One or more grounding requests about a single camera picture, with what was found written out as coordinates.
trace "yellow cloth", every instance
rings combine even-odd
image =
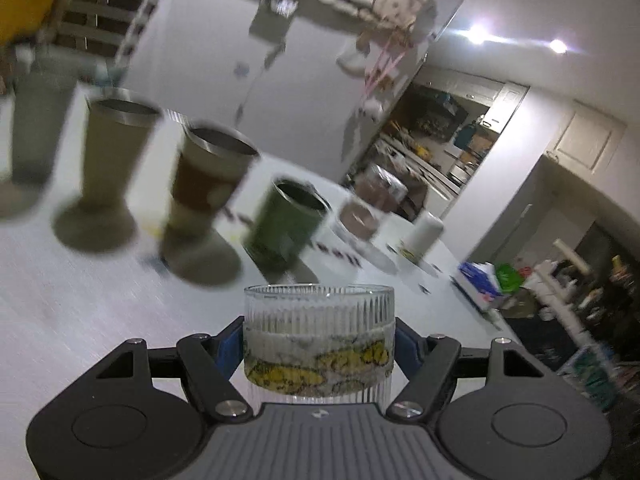
[[[0,0],[0,45],[30,36],[49,15],[56,0]]]

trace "tabletop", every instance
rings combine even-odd
[[[488,348],[498,335],[513,336],[503,320],[482,318],[452,285],[458,262],[441,242],[414,266],[389,250],[411,228],[390,215],[370,249],[356,254],[331,229],[348,191],[269,155],[254,165],[218,215],[209,243],[177,254],[167,269],[158,243],[182,139],[182,127],[169,117],[155,129],[127,193],[136,226],[132,239],[103,253],[65,245],[65,232],[78,229],[65,225],[65,219],[81,185],[85,94],[76,89],[52,180],[37,200],[9,181],[12,102],[0,105],[0,460],[5,478],[36,478],[24,447],[31,417],[123,340],[142,337],[154,348],[172,346],[190,333],[215,334],[243,313],[246,286],[274,280],[257,269],[241,241],[275,176],[312,183],[333,211],[284,280],[391,285],[396,316],[422,335],[445,333],[464,346]],[[82,235],[93,235],[92,228],[86,226]],[[393,378],[395,395],[406,379],[396,372]],[[458,394],[481,385],[471,381]],[[179,394],[174,382],[158,386]]]

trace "white cylinder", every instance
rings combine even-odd
[[[414,228],[400,242],[400,253],[409,261],[417,264],[435,241],[440,238],[444,224],[437,216],[426,209],[414,222]]]

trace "beige cup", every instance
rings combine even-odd
[[[231,128],[185,126],[171,192],[169,227],[190,237],[205,235],[258,156],[258,151]]]
[[[82,204],[117,207],[124,195],[149,133],[162,112],[119,92],[89,102],[84,144]]]

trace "green object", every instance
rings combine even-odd
[[[279,179],[260,207],[244,250],[261,269],[287,270],[330,209],[311,184]]]
[[[503,294],[513,294],[524,282],[524,278],[509,264],[502,264],[495,269],[495,275]]]

